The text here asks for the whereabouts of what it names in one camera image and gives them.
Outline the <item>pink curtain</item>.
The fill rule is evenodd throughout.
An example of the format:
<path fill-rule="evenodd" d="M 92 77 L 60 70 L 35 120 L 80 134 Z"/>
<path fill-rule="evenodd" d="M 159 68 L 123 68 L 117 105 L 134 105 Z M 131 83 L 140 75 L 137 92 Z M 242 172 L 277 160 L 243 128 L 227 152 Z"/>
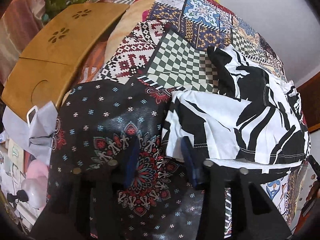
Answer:
<path fill-rule="evenodd" d="M 12 0 L 1 18 L 1 84 L 28 43 L 43 28 L 44 0 Z"/>

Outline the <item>white plastic bag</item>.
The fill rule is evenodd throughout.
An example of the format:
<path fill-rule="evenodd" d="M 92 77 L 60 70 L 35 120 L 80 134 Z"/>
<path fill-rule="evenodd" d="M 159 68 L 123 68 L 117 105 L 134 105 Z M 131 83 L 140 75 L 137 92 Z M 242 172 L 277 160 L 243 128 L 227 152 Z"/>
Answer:
<path fill-rule="evenodd" d="M 2 119 L 4 129 L 18 146 L 49 165 L 57 109 L 50 101 L 41 108 L 32 107 L 28 113 L 32 111 L 35 111 L 32 120 L 23 121 L 9 107 L 6 107 Z"/>

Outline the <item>wooden lap desk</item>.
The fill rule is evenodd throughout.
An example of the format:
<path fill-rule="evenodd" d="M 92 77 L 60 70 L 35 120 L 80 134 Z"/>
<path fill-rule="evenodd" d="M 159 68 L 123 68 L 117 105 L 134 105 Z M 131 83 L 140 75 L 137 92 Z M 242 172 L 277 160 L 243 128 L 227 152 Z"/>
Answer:
<path fill-rule="evenodd" d="M 22 51 L 1 95 L 23 121 L 33 106 L 61 106 L 84 57 L 128 9 L 127 4 L 81 3 L 56 15 Z"/>

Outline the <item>patchwork patterned bedspread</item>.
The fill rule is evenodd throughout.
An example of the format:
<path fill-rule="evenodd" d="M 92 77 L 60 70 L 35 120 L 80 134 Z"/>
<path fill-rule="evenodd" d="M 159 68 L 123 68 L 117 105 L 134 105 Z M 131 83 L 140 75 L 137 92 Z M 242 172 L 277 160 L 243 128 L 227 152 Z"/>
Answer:
<path fill-rule="evenodd" d="M 211 159 L 203 183 L 168 157 L 162 131 L 174 91 L 217 93 L 207 49 L 233 46 L 288 81 L 268 43 L 214 0 L 155 0 L 96 80 L 74 86 L 61 106 L 48 199 L 58 214 L 49 239 L 289 239 L 278 191 L 299 168 L 229 167 Z M 135 178 L 123 185 L 125 150 L 137 136 Z"/>

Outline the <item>black and white shirt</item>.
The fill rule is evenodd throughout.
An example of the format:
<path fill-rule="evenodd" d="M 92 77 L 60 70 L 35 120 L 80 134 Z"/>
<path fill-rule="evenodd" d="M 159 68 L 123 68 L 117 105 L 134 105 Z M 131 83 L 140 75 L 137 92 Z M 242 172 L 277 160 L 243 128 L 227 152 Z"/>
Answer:
<path fill-rule="evenodd" d="M 195 159 L 229 167 L 288 170 L 310 154 L 300 94 L 292 81 L 264 70 L 233 46 L 209 47 L 217 93 L 174 91 L 162 131 L 168 157 L 182 159 L 187 138 Z"/>

